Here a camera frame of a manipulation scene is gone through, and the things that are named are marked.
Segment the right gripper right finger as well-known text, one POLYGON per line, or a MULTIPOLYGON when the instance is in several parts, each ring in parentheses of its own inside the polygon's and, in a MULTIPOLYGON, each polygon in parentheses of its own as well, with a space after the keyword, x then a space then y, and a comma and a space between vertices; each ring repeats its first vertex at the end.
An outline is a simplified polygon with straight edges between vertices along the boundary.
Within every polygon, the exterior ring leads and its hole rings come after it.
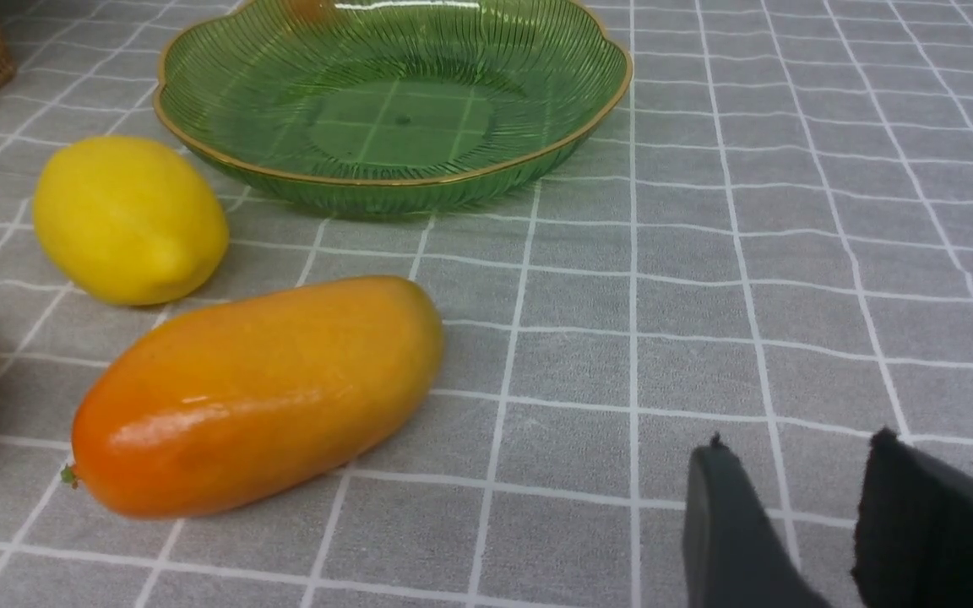
POLYGON ((900 441, 870 439, 854 530, 866 607, 973 607, 973 476, 900 441))

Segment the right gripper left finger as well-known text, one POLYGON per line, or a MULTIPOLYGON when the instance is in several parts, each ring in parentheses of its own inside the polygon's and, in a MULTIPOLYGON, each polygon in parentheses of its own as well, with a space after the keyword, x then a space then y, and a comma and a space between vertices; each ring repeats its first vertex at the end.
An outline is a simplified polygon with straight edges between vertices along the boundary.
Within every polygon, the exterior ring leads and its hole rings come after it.
POLYGON ((780 543, 720 435, 688 460, 682 557, 690 607, 827 607, 780 543))

